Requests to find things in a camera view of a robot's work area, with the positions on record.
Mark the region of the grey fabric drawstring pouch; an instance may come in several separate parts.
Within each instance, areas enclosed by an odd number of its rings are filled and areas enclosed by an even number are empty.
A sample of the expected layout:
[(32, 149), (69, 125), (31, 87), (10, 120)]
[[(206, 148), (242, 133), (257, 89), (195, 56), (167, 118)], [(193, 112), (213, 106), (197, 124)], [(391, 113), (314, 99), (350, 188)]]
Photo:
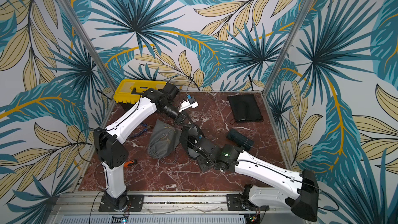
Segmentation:
[(169, 156), (180, 143), (181, 131), (157, 120), (150, 136), (147, 153), (155, 159)]

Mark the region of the black hair dryer bag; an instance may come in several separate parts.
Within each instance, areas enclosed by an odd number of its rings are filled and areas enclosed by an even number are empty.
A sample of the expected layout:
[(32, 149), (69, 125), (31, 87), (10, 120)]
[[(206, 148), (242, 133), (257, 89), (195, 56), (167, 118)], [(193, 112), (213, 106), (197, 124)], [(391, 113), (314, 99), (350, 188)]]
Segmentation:
[(186, 124), (182, 127), (179, 141), (189, 158), (196, 160), (197, 157), (200, 156), (200, 154), (194, 150), (194, 147), (197, 141), (204, 137), (203, 131), (197, 124)]

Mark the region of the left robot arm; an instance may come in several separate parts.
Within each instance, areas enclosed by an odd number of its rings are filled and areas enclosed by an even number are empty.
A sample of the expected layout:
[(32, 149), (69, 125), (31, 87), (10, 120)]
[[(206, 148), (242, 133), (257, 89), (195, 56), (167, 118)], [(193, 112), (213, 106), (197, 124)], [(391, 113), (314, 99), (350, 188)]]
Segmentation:
[(188, 115), (184, 111), (198, 107), (197, 100), (188, 95), (179, 107), (173, 104), (179, 90), (171, 83), (162, 89), (148, 88), (139, 93), (136, 102), (122, 117), (106, 128), (93, 131), (94, 147), (99, 161), (104, 168), (106, 190), (104, 202), (111, 208), (121, 211), (127, 206), (127, 189), (124, 182), (124, 164), (129, 152), (124, 143), (129, 135), (150, 115), (159, 111), (174, 120), (174, 124), (182, 124)]

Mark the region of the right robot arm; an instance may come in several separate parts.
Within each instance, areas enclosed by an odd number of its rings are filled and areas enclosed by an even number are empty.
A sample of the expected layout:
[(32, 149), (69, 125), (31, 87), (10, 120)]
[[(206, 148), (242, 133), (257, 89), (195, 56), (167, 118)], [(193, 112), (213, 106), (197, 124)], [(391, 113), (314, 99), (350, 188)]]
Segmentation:
[(319, 187), (312, 171), (295, 172), (280, 168), (258, 159), (240, 147), (219, 147), (206, 138), (189, 138), (186, 150), (206, 169), (246, 175), (278, 190), (278, 195), (270, 198), (260, 195), (259, 187), (252, 186), (244, 197), (250, 206), (260, 207), (275, 203), (290, 208), (301, 219), (317, 221)]

